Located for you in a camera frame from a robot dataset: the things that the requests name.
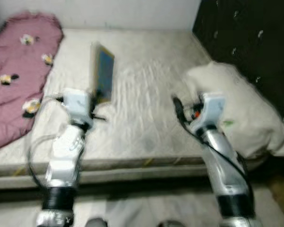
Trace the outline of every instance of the white cloth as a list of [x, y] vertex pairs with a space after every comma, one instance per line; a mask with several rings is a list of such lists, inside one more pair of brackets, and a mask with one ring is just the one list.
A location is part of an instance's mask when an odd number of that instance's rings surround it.
[[236, 151], [250, 157], [265, 148], [275, 156], [284, 156], [284, 122], [235, 67], [211, 62], [192, 68], [184, 81], [194, 99], [197, 91], [225, 95], [220, 127]]

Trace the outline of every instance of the bed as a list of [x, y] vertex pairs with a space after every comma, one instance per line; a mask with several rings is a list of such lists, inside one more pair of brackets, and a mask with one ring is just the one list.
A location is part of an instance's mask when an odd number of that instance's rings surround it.
[[[206, 175], [202, 147], [178, 124], [170, 99], [191, 100], [182, 77], [211, 59], [190, 32], [64, 29], [64, 39], [47, 78], [44, 95], [65, 87], [89, 89], [90, 45], [99, 41], [115, 55], [111, 104], [97, 108], [108, 122], [96, 122], [87, 136], [82, 183]], [[40, 136], [61, 132], [68, 117], [55, 102], [38, 113], [32, 131], [0, 148], [0, 189], [35, 187], [26, 170], [26, 148]], [[43, 175], [52, 141], [35, 151]], [[267, 152], [247, 157], [252, 170]]]

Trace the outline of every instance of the white mattress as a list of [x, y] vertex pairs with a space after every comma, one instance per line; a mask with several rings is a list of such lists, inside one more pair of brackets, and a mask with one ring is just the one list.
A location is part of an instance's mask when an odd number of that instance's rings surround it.
[[[118, 162], [201, 156], [200, 144], [177, 122], [170, 98], [177, 94], [184, 102], [189, 101], [191, 95], [182, 77], [190, 68], [210, 61], [190, 32], [64, 29], [64, 34], [44, 88], [46, 96], [60, 93], [65, 87], [89, 89], [92, 42], [99, 41], [115, 55], [113, 101], [98, 107], [98, 114], [108, 122], [96, 122], [87, 136], [86, 163], [95, 159]], [[58, 104], [46, 105], [34, 124], [32, 141], [57, 134], [67, 121], [67, 114]], [[0, 169], [25, 165], [26, 137], [0, 149]], [[34, 162], [47, 163], [51, 143], [38, 147]]]

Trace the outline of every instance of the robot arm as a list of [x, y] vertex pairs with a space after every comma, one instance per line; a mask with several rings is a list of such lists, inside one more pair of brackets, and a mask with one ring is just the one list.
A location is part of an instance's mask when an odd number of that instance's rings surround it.
[[253, 194], [243, 163], [216, 125], [223, 112], [221, 94], [207, 93], [192, 107], [193, 120], [187, 121], [181, 101], [173, 98], [177, 117], [192, 136], [204, 145], [203, 160], [223, 217], [221, 227], [261, 227], [256, 220]]
[[59, 101], [65, 105], [71, 120], [62, 135], [53, 142], [45, 174], [45, 199], [37, 216], [37, 227], [72, 226], [85, 134], [92, 128], [94, 118], [104, 120], [92, 113], [95, 100], [86, 92], [66, 89]]

